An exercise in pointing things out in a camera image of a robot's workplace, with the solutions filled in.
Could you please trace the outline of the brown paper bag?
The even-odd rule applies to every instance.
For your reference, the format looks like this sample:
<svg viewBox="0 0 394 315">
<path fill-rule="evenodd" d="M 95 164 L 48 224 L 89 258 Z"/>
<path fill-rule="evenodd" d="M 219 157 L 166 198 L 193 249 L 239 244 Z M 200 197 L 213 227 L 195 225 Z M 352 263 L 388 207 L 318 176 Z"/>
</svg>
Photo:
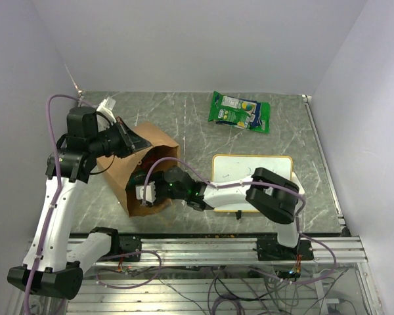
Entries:
<svg viewBox="0 0 394 315">
<path fill-rule="evenodd" d="M 150 147 L 129 157 L 117 157 L 109 170 L 103 173 L 120 204 L 111 211 L 110 204 L 107 201 L 104 203 L 101 209 L 104 219 L 102 225 L 124 232 L 134 220 L 154 217 L 172 206 L 170 199 L 163 199 L 153 207 L 143 207 L 141 201 L 136 199 L 133 177 L 140 171 L 149 171 L 152 164 L 160 158 L 177 158 L 180 155 L 180 145 L 157 126 L 144 122 L 133 127 L 133 131 L 148 140 Z"/>
</svg>

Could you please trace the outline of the green Chiuba chips bag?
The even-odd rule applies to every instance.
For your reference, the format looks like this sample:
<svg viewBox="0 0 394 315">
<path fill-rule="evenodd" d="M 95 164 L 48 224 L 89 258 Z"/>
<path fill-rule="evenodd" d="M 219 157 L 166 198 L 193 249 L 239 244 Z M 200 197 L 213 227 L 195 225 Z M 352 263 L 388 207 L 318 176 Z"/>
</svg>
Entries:
<svg viewBox="0 0 394 315">
<path fill-rule="evenodd" d="M 258 133 L 269 132 L 271 107 L 259 102 L 213 92 L 208 121 Z"/>
</svg>

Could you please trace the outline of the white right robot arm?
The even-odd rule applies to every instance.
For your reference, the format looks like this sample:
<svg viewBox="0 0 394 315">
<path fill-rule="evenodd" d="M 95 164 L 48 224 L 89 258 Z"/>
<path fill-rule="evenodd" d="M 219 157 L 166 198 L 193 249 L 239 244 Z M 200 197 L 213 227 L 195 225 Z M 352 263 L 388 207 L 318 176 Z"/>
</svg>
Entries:
<svg viewBox="0 0 394 315">
<path fill-rule="evenodd" d="M 296 205 L 303 200 L 299 186 L 266 168 L 258 167 L 240 180 L 215 183 L 194 180 L 186 171 L 173 166 L 151 176 L 147 202 L 160 199 L 181 200 L 197 211 L 243 211 L 253 207 L 276 224 L 277 254 L 288 260 L 299 253 Z"/>
</svg>

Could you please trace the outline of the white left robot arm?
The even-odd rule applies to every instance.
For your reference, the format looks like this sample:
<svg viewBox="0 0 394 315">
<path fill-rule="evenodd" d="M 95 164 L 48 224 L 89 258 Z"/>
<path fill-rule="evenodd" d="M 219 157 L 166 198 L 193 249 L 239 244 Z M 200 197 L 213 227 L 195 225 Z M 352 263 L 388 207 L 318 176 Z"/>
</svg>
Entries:
<svg viewBox="0 0 394 315">
<path fill-rule="evenodd" d="M 68 251 L 75 206 L 97 159 L 126 158 L 150 147 L 120 117 L 103 107 L 77 107 L 69 111 L 67 132 L 52 139 L 47 160 L 46 194 L 39 224 L 22 265 L 9 269 L 7 281 L 29 294 L 73 299 L 84 273 L 101 257 L 120 255 L 118 231 L 96 227 L 87 239 Z"/>
</svg>

